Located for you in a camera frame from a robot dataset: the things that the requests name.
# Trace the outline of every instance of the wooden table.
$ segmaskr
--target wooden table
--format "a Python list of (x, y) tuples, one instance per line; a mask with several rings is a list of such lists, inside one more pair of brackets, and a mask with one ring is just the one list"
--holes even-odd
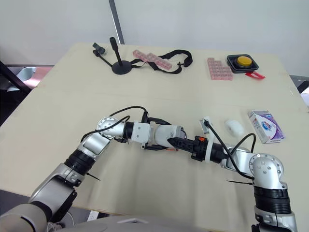
[[(108, 51), (104, 57), (116, 62), (111, 46), (101, 45)], [(158, 55), (173, 50), (119, 46), (127, 60), (133, 60), (135, 49)], [(266, 76), (262, 81), (244, 74), (235, 74), (233, 81), (212, 81), (205, 59), (224, 60), (243, 52), (192, 50), (192, 65), (177, 75), (154, 72), (147, 65), (115, 75), (92, 50), (90, 43), (74, 45), (0, 127), (0, 189), (29, 196), (75, 150), (83, 134), (127, 106), (144, 106), (150, 116), (182, 125), (189, 138), (203, 135), (198, 121), (210, 116), (221, 138), (231, 144), (237, 140), (224, 127), (227, 119), (254, 132), (247, 112), (269, 110), (286, 140), (264, 145), (258, 139), (255, 151), (283, 162), (298, 229), (308, 228), (308, 108), (276, 56), (250, 54)], [(178, 55), (171, 62), (176, 66), (183, 59)], [(131, 120), (140, 120), (141, 113), (133, 109), (119, 117), (130, 114)], [(231, 232), (250, 231), (256, 223), (253, 188), (226, 182), (243, 180), (241, 176), (192, 160), (183, 151), (144, 151), (137, 143), (114, 142), (91, 173), (101, 181), (85, 179), (77, 188), (77, 207), (164, 216)]]

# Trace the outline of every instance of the gray floor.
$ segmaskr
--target gray floor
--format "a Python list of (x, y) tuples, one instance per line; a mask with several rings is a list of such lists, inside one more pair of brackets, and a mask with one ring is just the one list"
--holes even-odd
[[(24, 204), (28, 202), (29, 197), (21, 196), (18, 194), (6, 192), (3, 190), (0, 190), (0, 215), (7, 212), (8, 210), (14, 208), (15, 206), (19, 204)], [(72, 214), (74, 218), (75, 224), (85, 222), (88, 219), (89, 210), (80, 209), (71, 207), (69, 209), (69, 212)], [(73, 225), (72, 219), (69, 215), (65, 215), (61, 222), (68, 228)]]

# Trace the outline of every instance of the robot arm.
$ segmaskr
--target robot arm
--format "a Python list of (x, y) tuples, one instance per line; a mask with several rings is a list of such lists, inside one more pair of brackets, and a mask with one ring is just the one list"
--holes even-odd
[[(201, 121), (204, 132), (207, 131), (205, 126), (209, 125), (207, 121), (208, 119)], [(209, 141), (204, 137), (196, 136), (195, 140), (170, 138), (168, 141), (175, 148), (191, 152), (191, 158), (195, 160), (208, 159), (219, 163), (222, 168), (236, 171), (233, 159), (241, 173), (252, 177), (256, 204), (254, 212), (259, 222), (257, 225), (252, 225), (252, 232), (297, 232), (287, 184), (281, 180), (283, 165), (277, 157), (264, 153), (251, 153), (245, 148), (236, 149), (229, 157), (222, 145), (214, 143), (207, 158)], [(231, 152), (233, 146), (228, 146), (227, 149)]]
[[(165, 125), (158, 127), (154, 137), (158, 143), (149, 145), (153, 129), (150, 122)], [(0, 217), (1, 231), (43, 232), (47, 222), (60, 221), (77, 196), (74, 187), (78, 187), (93, 164), (104, 153), (112, 139), (126, 143), (128, 139), (141, 143), (142, 149), (162, 150), (172, 147), (167, 138), (170, 136), (185, 137), (180, 126), (148, 117), (145, 112), (142, 122), (118, 121), (114, 117), (105, 117), (97, 125), (97, 129), (83, 137), (76, 150), (35, 189), (28, 204), (21, 204)]]

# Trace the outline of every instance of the metal pole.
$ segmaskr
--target metal pole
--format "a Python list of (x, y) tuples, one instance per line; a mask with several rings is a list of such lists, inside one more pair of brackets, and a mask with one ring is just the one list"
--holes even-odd
[(116, 28), (116, 33), (117, 33), (119, 43), (125, 44), (124, 37), (122, 35), (122, 31), (121, 31), (121, 27), (120, 27), (120, 22), (119, 22), (115, 2), (114, 2), (114, 0), (109, 0), (109, 2), (110, 2), (111, 12), (112, 12), (112, 19), (114, 21), (114, 25), (115, 25), (115, 28)]

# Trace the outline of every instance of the red tag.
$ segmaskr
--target red tag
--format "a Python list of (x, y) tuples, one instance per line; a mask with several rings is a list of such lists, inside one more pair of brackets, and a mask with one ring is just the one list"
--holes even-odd
[(258, 79), (258, 80), (262, 80), (265, 78), (265, 76), (257, 73), (257, 72), (247, 72), (246, 73), (246, 76), (249, 76), (249, 77), (252, 77), (252, 78), (255, 78), (255, 79)]

